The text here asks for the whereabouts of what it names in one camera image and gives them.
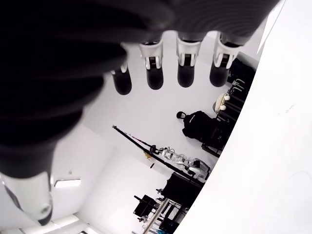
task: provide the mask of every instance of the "black equipment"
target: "black equipment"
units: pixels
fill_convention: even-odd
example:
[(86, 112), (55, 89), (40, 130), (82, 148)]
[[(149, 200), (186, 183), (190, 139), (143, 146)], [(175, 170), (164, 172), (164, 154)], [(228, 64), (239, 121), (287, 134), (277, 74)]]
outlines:
[(209, 139), (218, 125), (215, 118), (210, 118), (202, 111), (197, 111), (191, 115), (186, 115), (180, 111), (176, 115), (177, 118), (183, 119), (184, 129), (183, 134), (186, 137), (194, 138), (200, 142), (205, 142)]
[(164, 232), (168, 234), (173, 234), (175, 230), (178, 228), (179, 223), (172, 221), (169, 218), (164, 218), (161, 225), (159, 226), (159, 229), (163, 230)]
[(155, 202), (155, 200), (152, 199), (151, 197), (144, 195), (142, 199), (140, 199), (137, 196), (135, 196), (135, 198), (140, 201), (135, 211), (133, 212), (135, 215), (139, 217), (143, 217), (143, 216), (149, 215), (153, 209), (157, 209), (157, 207), (155, 207), (157, 202)]
[(202, 187), (186, 178), (173, 173), (167, 181), (166, 187), (161, 192), (166, 198), (180, 204), (183, 207), (190, 208), (200, 193)]

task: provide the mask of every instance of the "white wall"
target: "white wall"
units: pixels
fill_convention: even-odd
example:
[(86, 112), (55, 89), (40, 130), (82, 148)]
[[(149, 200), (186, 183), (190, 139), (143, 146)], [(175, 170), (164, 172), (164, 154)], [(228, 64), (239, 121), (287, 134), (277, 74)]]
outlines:
[(134, 195), (158, 198), (156, 189), (164, 188), (167, 179), (118, 151), (107, 162), (78, 216), (104, 234), (139, 233), (142, 223), (133, 214), (139, 203)]
[(142, 160), (144, 157), (138, 154), (136, 146), (112, 129), (112, 125), (159, 148), (170, 146), (178, 153), (198, 157), (213, 168), (217, 158), (203, 151), (199, 141), (186, 138), (182, 132), (184, 124), (176, 118), (178, 111), (191, 114), (198, 110), (215, 117), (212, 105), (228, 87), (216, 88), (210, 84), (211, 64), (199, 59), (193, 85), (182, 88), (177, 82), (176, 50), (164, 46), (164, 85), (155, 91), (147, 84), (137, 46), (130, 49), (128, 61), (133, 84), (130, 94), (119, 95), (108, 75), (106, 87), (91, 107), (84, 124), (113, 145)]
[[(99, 135), (79, 125), (58, 143), (52, 175), (57, 179), (81, 178), (75, 188), (52, 187), (52, 219), (75, 213), (81, 208), (89, 190), (110, 157), (112, 147)], [(0, 185), (0, 230), (36, 225), (13, 204), (2, 184)]]

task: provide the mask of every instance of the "black fingertip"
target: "black fingertip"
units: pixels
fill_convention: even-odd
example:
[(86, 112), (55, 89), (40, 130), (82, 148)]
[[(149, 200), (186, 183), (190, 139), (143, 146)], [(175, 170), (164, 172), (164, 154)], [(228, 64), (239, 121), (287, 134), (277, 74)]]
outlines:
[(146, 70), (148, 86), (153, 90), (158, 90), (164, 83), (162, 68), (151, 68)]
[(215, 87), (222, 87), (228, 79), (229, 70), (224, 67), (215, 67), (214, 64), (210, 70), (210, 82)]
[(183, 88), (188, 88), (193, 84), (194, 70), (194, 66), (178, 66), (177, 81)]

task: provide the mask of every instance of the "robotic hand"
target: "robotic hand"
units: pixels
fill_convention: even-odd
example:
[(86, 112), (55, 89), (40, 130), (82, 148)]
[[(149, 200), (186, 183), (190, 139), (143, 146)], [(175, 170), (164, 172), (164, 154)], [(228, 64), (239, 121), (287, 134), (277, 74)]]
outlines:
[[(120, 94), (132, 88), (121, 43), (141, 44), (149, 86), (159, 89), (163, 84), (159, 35), (177, 31), (178, 82), (188, 87), (200, 42), (207, 32), (217, 30), (210, 80), (221, 86), (240, 46), (277, 2), (2, 1), (0, 173), (12, 202), (39, 224), (49, 222), (50, 176), (58, 140), (98, 96), (104, 72), (113, 71)], [(192, 170), (190, 162), (183, 163)]]
[(192, 159), (183, 154), (178, 155), (173, 149), (170, 149), (170, 147), (160, 149), (160, 153), (164, 158), (170, 160), (171, 162), (177, 165), (183, 165), (188, 171), (188, 174), (202, 181), (207, 180), (210, 167), (202, 160), (198, 158)]

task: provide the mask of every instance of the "black bag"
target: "black bag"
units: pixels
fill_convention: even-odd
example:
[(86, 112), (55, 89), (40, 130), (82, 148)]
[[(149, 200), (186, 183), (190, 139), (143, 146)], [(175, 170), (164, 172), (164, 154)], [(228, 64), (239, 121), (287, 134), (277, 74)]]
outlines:
[(184, 135), (189, 138), (194, 138), (200, 142), (207, 142), (212, 136), (218, 121), (215, 118), (210, 118), (202, 111), (197, 111), (191, 115), (186, 115), (184, 112), (179, 111), (176, 115), (177, 118), (183, 119)]

